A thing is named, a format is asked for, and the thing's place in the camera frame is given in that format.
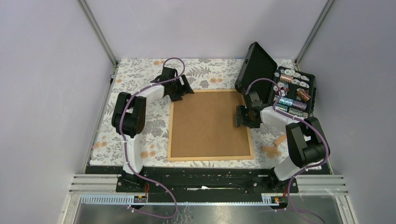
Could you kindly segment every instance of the table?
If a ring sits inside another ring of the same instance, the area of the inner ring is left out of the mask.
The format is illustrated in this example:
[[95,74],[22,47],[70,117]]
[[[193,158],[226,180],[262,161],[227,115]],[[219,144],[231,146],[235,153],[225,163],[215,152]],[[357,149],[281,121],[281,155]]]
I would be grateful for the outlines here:
[[[114,78],[110,98],[105,108],[96,142],[92,146],[90,165],[122,166],[121,137],[111,125],[117,96],[120,92],[134,93],[147,86],[161,74],[165,59],[122,59]],[[192,89],[234,89],[235,80],[242,67],[243,59],[183,59],[185,74]],[[293,68],[291,59],[275,60],[278,66]],[[170,60],[166,66],[182,70],[182,64]],[[255,159],[239,161],[168,161],[168,135],[170,99],[164,97],[147,105],[146,124],[142,132],[141,157],[144,166],[155,167],[208,167],[208,168],[272,168],[287,156],[287,143],[279,146],[280,156],[261,151],[261,146],[272,145],[282,133],[262,124],[251,129]]]

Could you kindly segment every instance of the gray wall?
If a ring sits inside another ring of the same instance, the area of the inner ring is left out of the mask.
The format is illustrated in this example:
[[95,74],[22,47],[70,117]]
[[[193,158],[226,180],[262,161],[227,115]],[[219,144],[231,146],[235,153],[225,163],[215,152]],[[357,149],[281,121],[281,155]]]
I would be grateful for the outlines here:
[[395,223],[396,1],[337,1],[301,63],[360,223]]
[[88,0],[118,58],[238,58],[254,41],[295,58],[325,2]]
[[77,1],[0,3],[1,223],[54,224],[112,66]]

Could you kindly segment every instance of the gray floor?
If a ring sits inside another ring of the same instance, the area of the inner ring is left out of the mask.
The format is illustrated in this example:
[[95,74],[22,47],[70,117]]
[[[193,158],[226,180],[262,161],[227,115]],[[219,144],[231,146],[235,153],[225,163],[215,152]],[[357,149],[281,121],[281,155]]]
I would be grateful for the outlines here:
[[[336,201],[331,196],[293,196],[297,208],[320,215],[328,224],[342,223]],[[173,206],[145,206],[144,211],[170,215]],[[307,215],[311,221],[319,219]],[[125,205],[81,204],[77,224],[305,224],[294,211],[273,212],[268,206],[179,206],[174,219],[159,219],[137,212]]]

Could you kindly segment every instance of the wooden block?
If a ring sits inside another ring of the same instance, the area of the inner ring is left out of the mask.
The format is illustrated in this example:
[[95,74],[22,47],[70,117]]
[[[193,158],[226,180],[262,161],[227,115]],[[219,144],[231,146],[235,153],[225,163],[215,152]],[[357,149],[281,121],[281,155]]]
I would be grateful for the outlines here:
[[274,145],[279,146],[285,140],[286,140],[286,135],[283,134],[277,140],[274,141]]
[[261,146],[261,150],[267,153],[277,153],[278,147],[277,146]]

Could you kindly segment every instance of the metal post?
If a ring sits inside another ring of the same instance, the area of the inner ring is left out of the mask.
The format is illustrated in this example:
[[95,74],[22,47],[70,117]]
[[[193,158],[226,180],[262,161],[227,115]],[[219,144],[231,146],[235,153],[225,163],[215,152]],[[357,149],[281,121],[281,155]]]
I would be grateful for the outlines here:
[[98,25],[98,22],[96,22],[96,19],[93,16],[93,13],[88,6],[88,3],[86,2],[86,0],[77,0],[77,1],[78,1],[79,5],[81,6],[81,9],[83,10],[88,22],[90,23],[92,30],[94,31],[100,44],[102,45],[103,49],[105,50],[107,57],[110,59],[111,63],[114,66],[117,66],[118,60],[114,56],[113,51],[111,50],[109,44],[107,43],[106,38],[103,35],[102,30],[100,29],[100,27]]
[[308,38],[303,45],[303,48],[301,48],[300,53],[298,53],[298,56],[295,59],[297,67],[299,66],[301,60],[303,59],[305,53],[307,52],[307,49],[311,45],[313,38],[315,38],[316,34],[318,33],[320,26],[322,25],[323,21],[325,20],[327,14],[329,13],[334,2],[335,2],[335,0],[327,0],[325,6],[323,7],[322,11],[320,12],[320,15],[319,15],[318,19],[316,20],[315,25],[313,26],[310,34],[308,35]]

